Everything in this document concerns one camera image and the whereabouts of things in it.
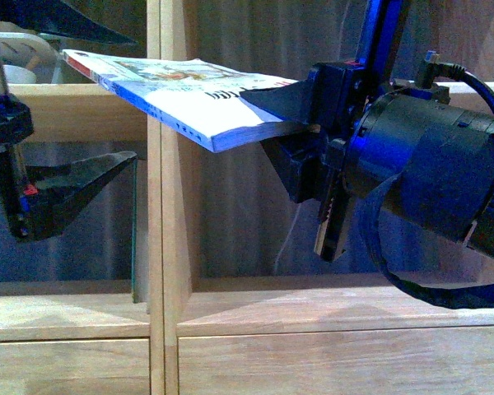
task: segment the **book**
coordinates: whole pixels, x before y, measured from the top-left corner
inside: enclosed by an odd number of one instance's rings
[[[240,98],[241,91],[286,86],[294,80],[238,72],[200,59],[120,58],[71,49],[63,56],[92,81],[212,152],[304,128]]]

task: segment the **red marking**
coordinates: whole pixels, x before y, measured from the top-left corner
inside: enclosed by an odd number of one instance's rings
[[[66,62],[68,62],[68,64],[71,67],[76,69],[78,72],[83,74],[85,77],[91,78],[91,70],[88,67],[84,66],[83,64],[79,63],[76,59],[70,58],[67,56]]]
[[[33,196],[36,195],[38,192],[39,190],[33,184],[27,184],[26,189],[24,189],[24,194],[26,196]]]

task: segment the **wooden panel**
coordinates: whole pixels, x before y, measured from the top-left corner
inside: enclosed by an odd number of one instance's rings
[[[487,83],[494,90],[494,82]],[[490,114],[487,103],[483,101],[480,95],[470,89],[466,84],[460,82],[441,83],[440,85],[450,87],[451,105],[461,107],[462,109],[471,109]]]
[[[179,340],[180,395],[494,393],[494,327]]]
[[[161,0],[160,58],[185,60],[190,23],[182,0]],[[199,152],[171,128],[161,128],[161,196],[165,334],[165,393],[178,392],[176,324],[198,279]]]
[[[160,0],[147,0],[147,56],[161,57]],[[148,118],[148,265],[150,268],[150,386],[165,393],[165,320],[163,309],[163,236],[161,125]]]
[[[0,343],[0,394],[148,394],[148,340]]]
[[[438,50],[445,61],[463,64],[494,81],[494,0],[431,0],[439,26]]]
[[[31,109],[30,142],[138,141],[147,138],[146,115],[95,84],[12,85]]]
[[[0,342],[148,335],[146,305],[130,295],[0,297]]]

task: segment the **curtain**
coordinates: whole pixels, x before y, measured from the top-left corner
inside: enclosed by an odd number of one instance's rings
[[[246,72],[304,79],[318,61],[354,58],[366,9],[362,0],[205,0],[198,2],[196,55]],[[412,2],[394,76],[413,78],[445,5]],[[319,204],[290,202],[259,144],[203,153],[203,275],[207,277],[372,272],[354,219],[347,252],[335,263],[313,253]],[[479,266],[480,257],[384,214],[384,253],[393,270],[432,270],[443,259]]]

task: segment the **white cable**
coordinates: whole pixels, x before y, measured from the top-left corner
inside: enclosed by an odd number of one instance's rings
[[[347,14],[349,13],[349,7],[352,5],[352,0],[346,1],[346,6],[344,7],[343,18],[340,21],[340,26],[338,28],[338,47],[337,54],[335,56],[335,60],[340,60],[340,53],[343,51],[343,34],[344,34],[344,26],[346,25]]]
[[[302,207],[302,203],[298,205],[295,211],[295,217],[293,218],[293,222],[291,223],[291,227],[287,232],[286,239],[282,243],[282,247],[280,247],[280,251],[278,251],[277,257],[274,259],[273,264],[273,276],[278,275],[278,265],[280,263],[280,258],[282,257],[283,251],[286,249],[287,243],[289,243],[289,239],[291,238],[291,234],[293,233],[293,229],[295,229],[296,221],[298,220],[298,215],[300,214],[300,209]]]

